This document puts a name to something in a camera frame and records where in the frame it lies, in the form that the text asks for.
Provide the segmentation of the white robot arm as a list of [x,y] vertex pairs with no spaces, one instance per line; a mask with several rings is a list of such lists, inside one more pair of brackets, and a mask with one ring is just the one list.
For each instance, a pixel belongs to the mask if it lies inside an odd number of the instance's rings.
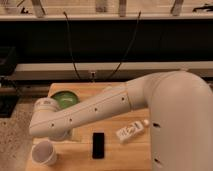
[[213,171],[213,91],[185,71],[142,76],[64,110],[41,98],[29,133],[51,137],[142,108],[150,112],[152,171]]

